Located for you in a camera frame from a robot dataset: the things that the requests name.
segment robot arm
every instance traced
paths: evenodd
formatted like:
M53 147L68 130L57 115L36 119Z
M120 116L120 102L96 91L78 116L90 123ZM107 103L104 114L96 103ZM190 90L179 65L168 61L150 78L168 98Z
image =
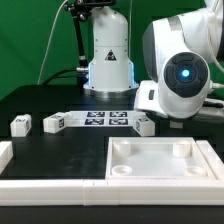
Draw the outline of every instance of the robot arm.
M221 58L223 36L223 1L207 3L207 8L154 21L146 30L143 52L152 81L142 82L136 110L184 120L202 108L212 91L208 63L213 55Z

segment blue light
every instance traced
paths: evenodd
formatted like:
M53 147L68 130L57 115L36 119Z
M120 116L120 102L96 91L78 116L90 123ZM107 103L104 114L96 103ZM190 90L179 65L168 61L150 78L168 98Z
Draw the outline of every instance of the blue light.
M182 74L183 77L187 78L190 75L190 71L185 69L185 70L182 71L181 74Z

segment small white cube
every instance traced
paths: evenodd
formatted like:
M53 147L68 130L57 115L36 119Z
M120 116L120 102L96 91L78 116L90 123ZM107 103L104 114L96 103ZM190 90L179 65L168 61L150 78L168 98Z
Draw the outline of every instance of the small white cube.
M155 123L147 116L136 117L133 121L133 128L142 137L155 136Z
M0 174L13 157L12 142L0 142Z
M184 127L183 122L170 121L170 128L183 129L183 127Z
M25 137L32 127L29 114L17 116L10 124L12 137Z
M55 134L66 128L71 121L70 113L58 112L44 119L44 132Z

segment black table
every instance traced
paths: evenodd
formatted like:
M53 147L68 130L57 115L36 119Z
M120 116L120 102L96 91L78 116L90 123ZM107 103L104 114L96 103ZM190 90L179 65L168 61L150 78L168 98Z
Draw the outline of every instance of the black table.
M66 128L56 135L43 132L43 119L68 111L133 110L134 96L104 100L83 95L75 86L24 86L0 101L0 141L13 142L14 158L0 180L103 179L109 137L139 137L126 128ZM32 116L26 138L11 138L10 123L21 114ZM224 158L224 125L187 121L170 129L169 121L149 115L156 136L208 140ZM224 206L45 206L1 207L8 223L223 223Z

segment green screen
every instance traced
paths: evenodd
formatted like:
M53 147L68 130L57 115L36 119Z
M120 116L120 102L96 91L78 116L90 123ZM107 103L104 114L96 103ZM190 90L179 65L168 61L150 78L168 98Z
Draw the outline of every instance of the green screen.
M24 85L37 84L53 21L62 0L8 1L0 8L0 99ZM174 16L204 7L203 0L117 0L113 7L131 21L131 60L135 79L149 79L142 53L142 35L156 19ZM81 24L85 52L93 57L91 18ZM61 11L44 67L42 81L57 71L78 66L78 49L72 17ZM211 65L214 81L224 83L221 74ZM74 84L75 79L57 80L52 84ZM224 92L216 92L224 97Z

